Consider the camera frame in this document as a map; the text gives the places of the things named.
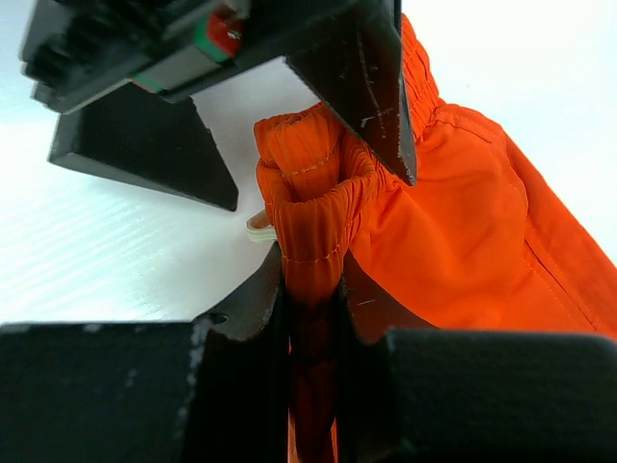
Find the white surface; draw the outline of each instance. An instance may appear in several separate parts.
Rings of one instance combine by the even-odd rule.
[[[198,95],[240,188],[234,214],[64,171],[45,162],[55,115],[19,75],[31,5],[0,6],[0,322],[203,312],[269,247],[244,231],[262,208],[253,124],[314,96],[280,62]],[[442,96],[499,121],[617,261],[617,2],[410,0],[404,9]]]

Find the orange fabric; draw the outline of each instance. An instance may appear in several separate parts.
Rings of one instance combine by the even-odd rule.
[[[301,318],[329,300],[349,249],[401,304],[441,328],[617,338],[617,269],[498,124],[439,99],[406,18],[402,35],[417,186],[390,174],[322,104],[255,125],[257,180]],[[327,328],[313,323],[310,334],[320,333]],[[296,428],[298,449],[328,461],[315,455],[327,454],[334,416],[316,397],[332,387],[314,388],[330,378],[315,370],[332,363],[298,353],[298,368],[309,356],[312,373],[292,395],[313,429]]]

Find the orange garment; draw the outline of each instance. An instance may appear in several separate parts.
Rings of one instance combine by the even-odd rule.
[[[301,317],[331,297],[351,250],[403,306],[440,328],[617,338],[617,269],[498,124],[439,99],[407,18],[402,42],[417,186],[390,174],[323,104],[255,125],[257,180]],[[301,365],[307,355],[298,354]],[[314,456],[328,453],[320,446],[330,445],[333,419],[310,397],[329,390],[312,389],[328,376],[315,373],[326,362],[317,357],[296,392],[312,431],[296,429],[296,440],[328,461]]]

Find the red component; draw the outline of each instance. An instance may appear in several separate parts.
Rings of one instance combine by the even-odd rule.
[[[221,14],[211,14],[208,18],[206,35],[231,58],[240,51],[242,45],[243,21],[241,19],[228,21],[229,19]]]

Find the white background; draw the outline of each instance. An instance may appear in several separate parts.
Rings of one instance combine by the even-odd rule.
[[[46,163],[56,116],[17,52],[33,2],[0,5],[0,322],[186,319],[261,263],[253,124],[314,96],[271,63],[197,97],[240,188],[237,212]],[[617,261],[617,2],[408,0],[448,101],[512,135]]]

